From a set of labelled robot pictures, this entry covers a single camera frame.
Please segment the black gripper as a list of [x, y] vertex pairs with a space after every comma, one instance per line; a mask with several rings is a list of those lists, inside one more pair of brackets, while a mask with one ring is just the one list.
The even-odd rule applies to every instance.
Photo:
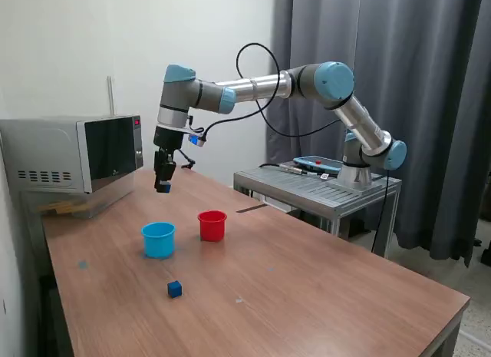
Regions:
[[[156, 126], [153, 144], [163, 150], [179, 150], [182, 147], [183, 132]], [[176, 169], [174, 161], [164, 162], [164, 153], [158, 150], [154, 153], [154, 173], [156, 191], [162, 191], [164, 184], [168, 184]]]

